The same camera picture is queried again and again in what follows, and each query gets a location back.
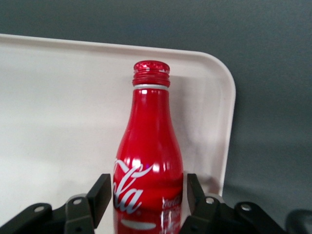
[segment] black plastic part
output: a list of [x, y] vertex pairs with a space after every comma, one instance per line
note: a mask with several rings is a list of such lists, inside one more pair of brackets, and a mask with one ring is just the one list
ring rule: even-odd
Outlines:
[[111, 175], [102, 174], [87, 194], [94, 227], [97, 228], [112, 198]]
[[29, 228], [48, 220], [52, 215], [52, 207], [47, 203], [37, 203], [27, 207], [0, 228], [0, 234], [28, 233]]
[[270, 218], [258, 205], [252, 202], [240, 202], [235, 205], [236, 213], [252, 226], [259, 234], [285, 234], [286, 232]]
[[286, 218], [286, 230], [289, 234], [312, 234], [312, 211], [290, 212]]
[[94, 234], [88, 199], [75, 197], [66, 203], [64, 234]]
[[196, 174], [187, 174], [187, 200], [191, 214], [193, 214], [197, 204], [205, 198]]
[[46, 203], [31, 205], [0, 227], [0, 234], [94, 234], [111, 197], [110, 175], [102, 174], [86, 197], [74, 196], [54, 211]]

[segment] coca-cola logo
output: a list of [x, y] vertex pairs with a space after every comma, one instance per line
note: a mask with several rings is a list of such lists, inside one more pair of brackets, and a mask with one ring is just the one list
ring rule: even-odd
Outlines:
[[168, 209], [168, 208], [171, 208], [173, 206], [179, 205], [180, 203], [181, 203], [181, 196], [178, 195], [172, 200], [169, 200], [169, 199], [163, 200], [162, 201], [162, 208]]
[[146, 175], [153, 168], [153, 165], [146, 170], [143, 170], [143, 164], [140, 164], [140, 166], [137, 167], [128, 168], [123, 161], [117, 159], [115, 161], [114, 172], [117, 166], [120, 166], [125, 175], [122, 177], [118, 185], [116, 182], [113, 183], [114, 206], [116, 209], [119, 208], [122, 212], [126, 211], [128, 214], [132, 214], [142, 204], [142, 202], [138, 202], [138, 200], [142, 195], [143, 190], [130, 188], [130, 186], [137, 178]]

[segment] bottle cap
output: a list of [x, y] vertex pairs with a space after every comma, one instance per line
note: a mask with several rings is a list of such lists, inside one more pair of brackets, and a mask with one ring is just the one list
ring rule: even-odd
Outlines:
[[170, 86], [169, 66], [160, 61], [145, 60], [134, 65], [133, 85], [138, 84], [160, 84]]

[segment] bolt hole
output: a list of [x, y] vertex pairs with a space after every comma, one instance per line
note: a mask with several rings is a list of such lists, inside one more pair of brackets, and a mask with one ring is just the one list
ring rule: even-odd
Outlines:
[[80, 233], [80, 232], [82, 232], [82, 228], [81, 228], [81, 227], [77, 227], [77, 228], [75, 229], [75, 231], [76, 231], [76, 233]]
[[191, 226], [191, 230], [192, 230], [193, 232], [197, 232], [197, 231], [198, 231], [198, 226], [192, 225], [192, 226]]
[[82, 200], [79, 198], [79, 199], [74, 200], [74, 201], [73, 201], [73, 204], [74, 204], [74, 205], [78, 205], [78, 204], [80, 204], [81, 202], [82, 202]]
[[44, 206], [38, 206], [34, 209], [34, 212], [40, 212], [40, 211], [43, 211], [44, 210]]

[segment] screw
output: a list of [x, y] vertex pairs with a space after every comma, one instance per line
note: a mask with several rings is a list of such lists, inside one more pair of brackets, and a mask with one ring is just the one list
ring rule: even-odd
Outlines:
[[44, 206], [38, 206], [34, 209], [34, 212], [40, 212], [40, 211], [43, 211], [44, 210]]
[[213, 204], [214, 202], [215, 202], [215, 200], [212, 197], [207, 197], [206, 198], [206, 203]]
[[73, 201], [73, 204], [74, 204], [74, 205], [78, 205], [78, 204], [80, 204], [81, 202], [82, 202], [82, 200], [81, 200], [80, 198], [78, 198], [78, 199], [76, 199], [76, 200]]
[[240, 206], [240, 208], [242, 208], [242, 210], [244, 210], [244, 211], [251, 211], [252, 210], [252, 208], [248, 204], [242, 204]]

